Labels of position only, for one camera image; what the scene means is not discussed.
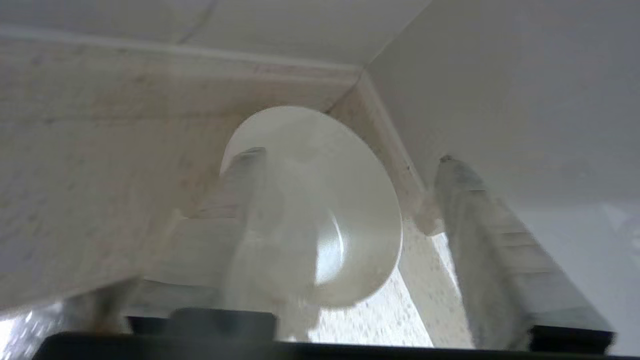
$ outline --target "white bowl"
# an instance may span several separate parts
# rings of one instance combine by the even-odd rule
[[[266,180],[239,251],[271,296],[350,306],[372,295],[397,264],[396,193],[368,146],[318,111],[279,106],[235,131],[222,161],[266,149]]]

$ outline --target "white wall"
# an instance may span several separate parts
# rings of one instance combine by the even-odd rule
[[[427,185],[442,154],[470,163],[635,355],[638,18],[638,1],[436,0],[369,66]]]
[[[0,22],[369,63],[431,0],[3,0]]]

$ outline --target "white ceramic dish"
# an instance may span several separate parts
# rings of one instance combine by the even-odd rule
[[[295,106],[260,111],[236,130],[236,154],[266,148],[266,181],[239,251],[271,296],[350,306],[373,294],[397,264],[396,193],[368,146],[335,119]]]

